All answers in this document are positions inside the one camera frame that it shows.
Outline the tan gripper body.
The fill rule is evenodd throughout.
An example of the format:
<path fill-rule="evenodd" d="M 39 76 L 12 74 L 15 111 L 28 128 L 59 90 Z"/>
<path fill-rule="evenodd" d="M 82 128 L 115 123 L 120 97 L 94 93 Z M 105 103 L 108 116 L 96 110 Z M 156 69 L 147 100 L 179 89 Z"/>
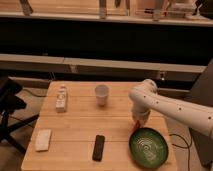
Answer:
<path fill-rule="evenodd" d="M 133 114 L 132 118 L 138 126 L 144 126 L 148 121 L 149 114 L 148 113 L 137 113 L 137 114 Z"/>

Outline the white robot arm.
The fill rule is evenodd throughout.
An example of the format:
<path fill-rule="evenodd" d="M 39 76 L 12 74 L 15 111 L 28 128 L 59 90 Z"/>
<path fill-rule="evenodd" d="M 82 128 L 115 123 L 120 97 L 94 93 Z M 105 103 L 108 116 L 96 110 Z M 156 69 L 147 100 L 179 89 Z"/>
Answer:
<path fill-rule="evenodd" d="M 151 79 L 143 80 L 129 91 L 132 117 L 144 126 L 152 110 L 181 122 L 213 139 L 213 107 L 169 98 L 157 93 L 157 85 Z"/>

